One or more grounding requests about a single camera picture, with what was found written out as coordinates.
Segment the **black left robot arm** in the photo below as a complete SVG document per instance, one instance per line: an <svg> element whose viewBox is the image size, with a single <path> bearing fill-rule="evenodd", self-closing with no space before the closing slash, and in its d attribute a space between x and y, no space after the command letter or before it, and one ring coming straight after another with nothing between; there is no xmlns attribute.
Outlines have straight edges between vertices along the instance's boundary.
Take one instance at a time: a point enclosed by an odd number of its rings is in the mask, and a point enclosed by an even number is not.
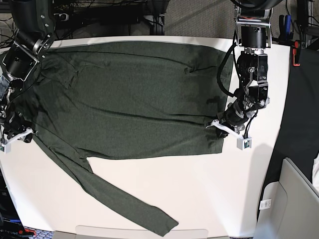
<svg viewBox="0 0 319 239"><path fill-rule="evenodd" d="M277 0L235 0L235 30L231 47L226 52L217 71L217 84L235 102L219 113L213 124L220 137L243 131L247 139L252 119L269 103L268 55L266 48L272 44L270 18ZM221 73L229 56L233 56L239 87L231 93L223 86Z"/></svg>

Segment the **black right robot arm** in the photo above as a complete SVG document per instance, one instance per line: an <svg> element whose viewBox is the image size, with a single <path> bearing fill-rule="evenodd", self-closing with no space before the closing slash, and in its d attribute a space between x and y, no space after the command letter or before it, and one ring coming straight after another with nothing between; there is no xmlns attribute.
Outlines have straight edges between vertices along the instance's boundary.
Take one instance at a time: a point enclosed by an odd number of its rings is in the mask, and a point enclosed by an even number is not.
<svg viewBox="0 0 319 239"><path fill-rule="evenodd" d="M14 101L26 92L23 83L45 58L55 30L51 0L10 0L8 4L16 31L13 45L2 60L5 69L0 77L1 145L15 139L32 141L32 124L16 110Z"/></svg>

